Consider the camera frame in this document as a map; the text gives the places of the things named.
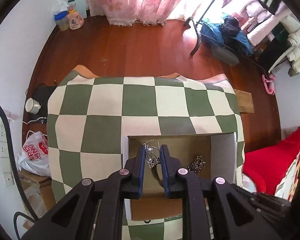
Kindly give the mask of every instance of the plastic container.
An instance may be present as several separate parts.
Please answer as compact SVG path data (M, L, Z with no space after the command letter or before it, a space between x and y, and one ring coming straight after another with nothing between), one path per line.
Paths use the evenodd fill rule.
M56 21L59 29L61 31L65 31L69 28L69 22L67 20L67 11L58 13L57 15L54 16L54 20Z
M69 26L71 30L79 29L84 23L84 19L82 18L80 13L75 11L74 9L71 9L69 11L67 18L69 20Z

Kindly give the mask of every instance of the white mug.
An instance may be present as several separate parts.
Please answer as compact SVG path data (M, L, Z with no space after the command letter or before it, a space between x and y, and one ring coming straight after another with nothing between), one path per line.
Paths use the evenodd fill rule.
M38 101L36 101L32 98L29 98L26 101L26 111L28 113L37 114L39 112L40 108L41 108L41 106Z

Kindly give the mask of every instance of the red fabric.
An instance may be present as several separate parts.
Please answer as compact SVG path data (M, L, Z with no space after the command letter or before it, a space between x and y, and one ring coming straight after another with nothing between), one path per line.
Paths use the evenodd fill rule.
M300 127L278 144L245 154L243 173L256 184L258 192L274 195L300 152Z

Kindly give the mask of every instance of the jewelry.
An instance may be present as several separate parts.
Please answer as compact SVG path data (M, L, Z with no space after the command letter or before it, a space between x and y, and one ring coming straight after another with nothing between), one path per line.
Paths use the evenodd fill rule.
M188 166L188 170L193 171L195 174L199 175L201 169L206 166L206 162L202 159L202 155L196 157L193 163Z
M158 147L150 146L149 143L156 141L158 143ZM150 140L143 144L146 149L146 163L149 164L149 167L153 169L156 165L160 164L160 157L157 157L153 152L157 150L160 154L160 144L157 140Z

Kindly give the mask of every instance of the electrical outlet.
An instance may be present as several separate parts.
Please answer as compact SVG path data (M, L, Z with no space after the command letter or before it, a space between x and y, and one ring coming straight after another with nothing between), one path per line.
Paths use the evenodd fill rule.
M10 159L9 158L0 158L0 165L1 165L1 172L10 172L11 173L11 165L10 165Z
M6 183L6 187L14 185L14 179L12 177L11 172L4 172L4 182Z
M0 142L7 142L6 131L4 129L3 123L0 124Z
M6 142L0 142L0 157L9 158L8 144Z

